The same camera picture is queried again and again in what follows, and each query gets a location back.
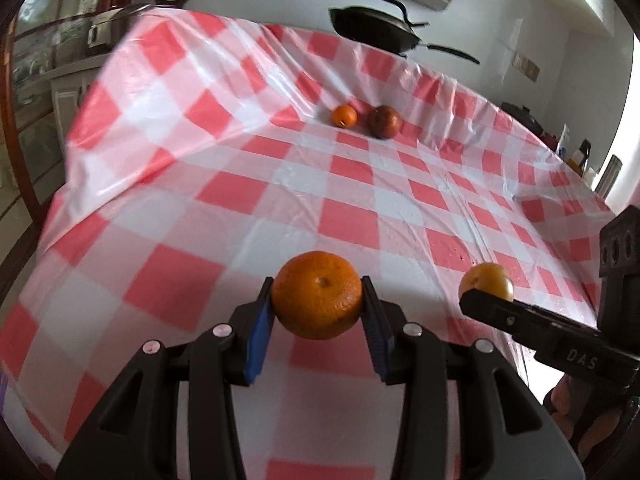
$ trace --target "red apple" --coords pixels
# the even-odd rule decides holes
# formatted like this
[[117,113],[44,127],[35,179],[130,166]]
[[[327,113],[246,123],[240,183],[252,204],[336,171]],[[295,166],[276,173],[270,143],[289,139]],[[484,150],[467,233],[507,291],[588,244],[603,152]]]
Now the red apple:
[[367,118],[371,135],[379,139],[393,139],[402,126],[402,117],[391,106],[374,108]]

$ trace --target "plastic tablecloth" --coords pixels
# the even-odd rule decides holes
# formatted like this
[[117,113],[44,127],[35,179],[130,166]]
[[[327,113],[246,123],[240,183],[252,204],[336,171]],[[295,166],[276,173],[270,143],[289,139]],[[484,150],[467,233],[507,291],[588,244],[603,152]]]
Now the plastic tablecloth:
[[[336,129],[343,102],[394,107],[401,133]],[[492,339],[531,387],[553,385],[546,368],[462,316],[462,274],[498,262],[520,300],[594,324],[602,201],[482,96],[337,36],[149,12],[82,105],[66,172],[0,335],[4,416],[22,410],[53,467],[143,342],[192,340],[305,251],[344,256],[442,339]],[[380,383],[359,324],[313,342],[276,323],[234,402],[251,479],[389,477],[402,388]]]

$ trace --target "blue gripper pad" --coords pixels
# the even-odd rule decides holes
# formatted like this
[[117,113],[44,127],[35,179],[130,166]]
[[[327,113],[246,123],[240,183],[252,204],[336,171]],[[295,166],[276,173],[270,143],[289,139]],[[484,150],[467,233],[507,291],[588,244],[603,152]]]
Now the blue gripper pad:
[[254,324],[254,329],[247,342],[244,378],[248,384],[253,384],[255,378],[262,372],[272,327],[273,311],[271,309],[271,294],[268,294],[262,302]]

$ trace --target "pan handle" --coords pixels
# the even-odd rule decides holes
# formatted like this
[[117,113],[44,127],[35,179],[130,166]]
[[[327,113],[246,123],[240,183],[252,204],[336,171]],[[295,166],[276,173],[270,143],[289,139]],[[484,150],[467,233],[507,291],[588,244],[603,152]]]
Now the pan handle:
[[445,52],[446,54],[451,54],[452,56],[457,56],[462,59],[471,61],[476,65],[480,64],[480,61],[477,58],[473,57],[471,54],[467,54],[466,52],[462,52],[461,50],[458,50],[456,48],[451,48],[450,46],[436,45],[433,43],[420,43],[418,46],[425,46],[429,50],[437,50],[438,52]]
[[398,7],[400,10],[402,10],[402,18],[404,18],[404,22],[409,25],[409,27],[411,28],[418,28],[418,27],[426,27],[427,25],[429,25],[429,22],[420,22],[420,23],[412,23],[409,21],[409,14],[406,12],[406,7],[404,6],[404,3],[399,2],[398,0],[382,0],[383,2],[387,2],[389,4],[393,4],[396,7]]

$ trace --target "bottle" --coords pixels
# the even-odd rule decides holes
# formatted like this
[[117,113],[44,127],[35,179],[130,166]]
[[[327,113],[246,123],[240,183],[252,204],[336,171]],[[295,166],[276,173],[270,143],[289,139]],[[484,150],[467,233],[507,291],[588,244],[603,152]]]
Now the bottle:
[[560,140],[558,140],[558,145],[556,146],[556,155],[558,155],[562,160],[566,160],[566,146],[569,143],[569,127],[565,124],[564,128],[562,128],[562,134],[560,135]]
[[587,167],[589,156],[591,155],[591,143],[584,139],[580,148],[575,150],[574,154],[566,162],[569,168],[575,171],[580,176],[584,175],[584,170]]

